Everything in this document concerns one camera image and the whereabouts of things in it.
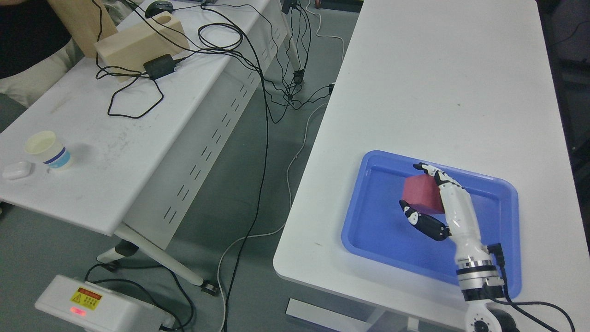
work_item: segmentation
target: white robotic arm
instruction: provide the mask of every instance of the white robotic arm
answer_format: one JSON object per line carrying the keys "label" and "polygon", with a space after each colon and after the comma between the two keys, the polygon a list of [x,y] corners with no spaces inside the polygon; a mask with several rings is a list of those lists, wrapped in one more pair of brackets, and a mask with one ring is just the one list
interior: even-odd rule
{"label": "white robotic arm", "polygon": [[471,196],[455,179],[442,170],[424,163],[414,168],[434,177],[440,189],[447,226],[437,219],[413,209],[406,201],[399,204],[410,224],[425,235],[441,241],[450,237],[457,245],[459,287],[469,303],[465,318],[467,332],[518,332],[514,319],[502,310],[489,309],[490,297],[503,298],[504,281],[498,275],[487,246],[481,243],[477,216]]}

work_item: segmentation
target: white table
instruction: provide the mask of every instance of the white table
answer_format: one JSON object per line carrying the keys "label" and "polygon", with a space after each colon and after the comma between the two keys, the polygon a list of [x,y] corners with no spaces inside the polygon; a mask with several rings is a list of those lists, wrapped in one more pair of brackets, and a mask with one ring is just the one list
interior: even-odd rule
{"label": "white table", "polygon": [[[458,286],[342,245],[371,150],[512,183],[522,257],[515,300],[552,302],[579,330],[590,326],[590,261],[535,1],[366,1],[274,257],[285,279],[462,330]],[[557,311],[527,310],[569,331]],[[514,317],[521,331],[542,329]]]}
{"label": "white table", "polygon": [[[289,35],[287,23],[278,0],[249,3],[273,23],[272,31],[252,8],[212,8],[250,36],[265,70]],[[175,8],[190,6],[184,2],[173,4]],[[241,3],[220,0],[217,4]],[[225,21],[198,7],[173,14],[197,44],[200,26]],[[138,22],[141,19],[132,13],[118,29]],[[204,34],[218,45],[229,45],[237,39],[235,33],[217,27]],[[239,50],[254,60],[246,42]],[[177,57],[188,54],[184,51]],[[236,59],[196,54],[183,61],[178,71],[158,80],[165,99],[135,120],[107,116],[111,95],[128,82],[119,83],[115,77],[95,80],[97,70],[93,59],[82,59],[0,134],[0,170],[15,162],[34,161],[24,152],[23,144],[41,130],[56,132],[74,158],[74,164],[64,171],[35,165],[28,177],[12,181],[0,178],[0,200],[105,235],[118,235],[193,284],[201,285],[203,279],[163,250],[260,78]],[[117,95],[112,112],[139,115],[158,98],[153,83],[141,80]]]}

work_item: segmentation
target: blue plastic tray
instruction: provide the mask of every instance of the blue plastic tray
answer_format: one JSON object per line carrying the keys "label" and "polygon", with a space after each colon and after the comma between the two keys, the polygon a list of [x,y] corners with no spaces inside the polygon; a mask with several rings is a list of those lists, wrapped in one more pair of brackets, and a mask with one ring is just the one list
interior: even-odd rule
{"label": "blue plastic tray", "polygon": [[[405,178],[423,174],[426,162],[446,171],[471,194],[484,245],[500,242],[511,297],[520,293],[520,236],[516,189],[499,178],[383,151],[371,151],[360,165],[342,229],[342,243],[356,255],[458,285],[451,239],[437,242],[413,228],[398,201]],[[445,222],[444,214],[434,216]]]}

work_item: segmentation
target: red foam block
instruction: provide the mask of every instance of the red foam block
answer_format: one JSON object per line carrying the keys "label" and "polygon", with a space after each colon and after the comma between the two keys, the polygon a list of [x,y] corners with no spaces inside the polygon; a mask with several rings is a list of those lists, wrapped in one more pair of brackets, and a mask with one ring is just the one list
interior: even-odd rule
{"label": "red foam block", "polygon": [[428,174],[406,178],[402,199],[420,213],[444,213],[438,186],[434,178]]}

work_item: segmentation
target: white device box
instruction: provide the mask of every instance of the white device box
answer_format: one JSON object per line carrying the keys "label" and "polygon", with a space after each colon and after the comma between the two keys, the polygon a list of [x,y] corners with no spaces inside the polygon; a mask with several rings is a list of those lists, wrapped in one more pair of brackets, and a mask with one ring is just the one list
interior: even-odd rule
{"label": "white device box", "polygon": [[175,321],[151,304],[62,275],[55,276],[35,308],[90,332],[157,332]]}

